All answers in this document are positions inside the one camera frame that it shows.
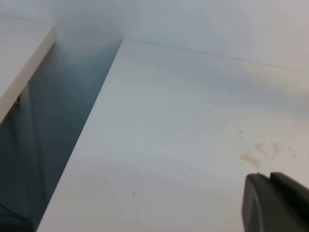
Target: white shelf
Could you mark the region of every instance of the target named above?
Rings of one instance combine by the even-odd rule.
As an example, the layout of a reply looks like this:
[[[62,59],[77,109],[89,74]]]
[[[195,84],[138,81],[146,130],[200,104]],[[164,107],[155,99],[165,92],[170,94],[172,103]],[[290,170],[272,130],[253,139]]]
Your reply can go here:
[[[39,232],[242,231],[248,173],[309,186],[309,76],[123,41]]]
[[[51,25],[0,16],[0,123],[54,41]]]

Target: white tabletop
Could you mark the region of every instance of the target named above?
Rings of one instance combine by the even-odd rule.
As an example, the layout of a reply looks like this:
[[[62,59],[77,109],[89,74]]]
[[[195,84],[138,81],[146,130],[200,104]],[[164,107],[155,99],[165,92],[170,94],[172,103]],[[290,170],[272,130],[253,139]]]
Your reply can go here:
[[[245,176],[309,186],[309,76],[124,41],[39,232],[243,231]]]
[[[0,16],[0,123],[54,41],[51,25]]]

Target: black object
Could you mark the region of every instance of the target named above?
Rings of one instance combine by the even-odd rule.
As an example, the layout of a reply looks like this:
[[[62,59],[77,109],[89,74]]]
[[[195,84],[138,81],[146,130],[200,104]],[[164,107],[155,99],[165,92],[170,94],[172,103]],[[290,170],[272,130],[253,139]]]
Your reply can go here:
[[[1,232],[34,232],[32,225],[21,223],[14,220],[0,220]]]
[[[17,213],[14,213],[12,210],[10,210],[8,207],[3,205],[1,202],[0,202],[0,208],[4,209],[9,214],[10,217],[16,218],[16,219],[18,219],[18,220],[20,220],[20,221],[22,221],[26,224],[29,224],[29,225],[32,224],[30,218],[23,217],[23,216],[18,215]]]
[[[246,177],[245,232],[309,232],[309,189],[282,173]]]

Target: white surface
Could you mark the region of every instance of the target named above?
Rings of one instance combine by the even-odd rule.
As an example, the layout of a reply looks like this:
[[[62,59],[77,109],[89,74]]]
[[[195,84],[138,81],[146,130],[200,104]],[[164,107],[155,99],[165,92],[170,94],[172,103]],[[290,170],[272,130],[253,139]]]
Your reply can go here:
[[[245,175],[309,186],[308,92],[301,72],[124,41],[38,231],[242,231]]]
[[[0,16],[0,123],[54,41],[50,25]]]
[[[0,12],[55,23],[70,60],[129,37],[308,70],[307,0],[0,0]]]

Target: stain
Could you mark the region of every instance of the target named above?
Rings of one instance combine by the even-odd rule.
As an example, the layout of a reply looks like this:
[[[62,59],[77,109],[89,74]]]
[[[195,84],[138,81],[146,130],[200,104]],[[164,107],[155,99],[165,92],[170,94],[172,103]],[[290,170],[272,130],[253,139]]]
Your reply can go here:
[[[275,154],[278,154],[281,151],[281,147],[277,143],[272,143],[272,148],[274,149]]]
[[[249,152],[247,152],[243,156],[240,156],[240,159],[249,162],[254,167],[257,167],[259,169],[261,168],[261,162],[259,160],[255,159],[255,158],[251,157]]]
[[[258,143],[254,147],[255,147],[256,150],[258,150],[262,154],[267,155],[267,153],[265,152],[265,150],[263,148],[263,144],[262,143]]]

